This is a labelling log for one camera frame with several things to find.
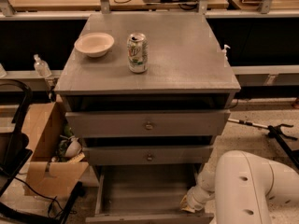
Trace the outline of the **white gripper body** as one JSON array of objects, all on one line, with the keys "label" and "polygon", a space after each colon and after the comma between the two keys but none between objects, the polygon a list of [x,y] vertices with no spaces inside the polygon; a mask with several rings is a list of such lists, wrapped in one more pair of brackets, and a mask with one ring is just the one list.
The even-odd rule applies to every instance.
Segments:
[{"label": "white gripper body", "polygon": [[200,186],[190,188],[186,194],[185,209],[190,212],[197,212],[204,209],[206,203],[214,198],[214,192],[203,189]]}]

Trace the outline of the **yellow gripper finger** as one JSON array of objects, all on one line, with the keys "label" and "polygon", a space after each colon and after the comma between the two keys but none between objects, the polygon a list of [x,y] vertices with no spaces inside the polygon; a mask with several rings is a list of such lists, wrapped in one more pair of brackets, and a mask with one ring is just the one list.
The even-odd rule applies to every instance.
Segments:
[{"label": "yellow gripper finger", "polygon": [[180,201],[180,204],[179,204],[179,208],[181,211],[186,211],[186,212],[189,212],[189,213],[194,213],[195,210],[191,207],[189,207],[188,203],[187,203],[187,196],[184,195],[182,200]]}]

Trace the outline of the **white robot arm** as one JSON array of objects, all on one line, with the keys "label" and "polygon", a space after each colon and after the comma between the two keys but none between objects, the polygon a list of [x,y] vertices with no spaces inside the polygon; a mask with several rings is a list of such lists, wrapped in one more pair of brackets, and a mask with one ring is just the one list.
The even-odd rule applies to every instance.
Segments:
[{"label": "white robot arm", "polygon": [[272,224],[267,203],[299,201],[299,174],[276,161],[233,150],[218,160],[216,171],[202,171],[180,203],[195,213],[215,201],[213,224]]}]

